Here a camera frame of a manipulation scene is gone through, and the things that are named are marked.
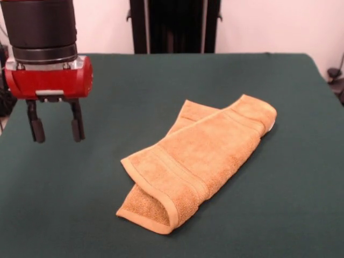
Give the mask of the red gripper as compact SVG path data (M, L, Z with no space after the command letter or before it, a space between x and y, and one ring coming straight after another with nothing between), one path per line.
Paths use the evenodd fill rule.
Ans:
M73 138L76 142L85 139L81 106L78 99L72 98L87 97L92 89L93 68L88 56L80 55L72 62L44 65L20 64L9 59L4 71L11 93L17 99L26 99L27 116L35 142L45 142L35 100L46 96L69 99L67 102L73 113Z

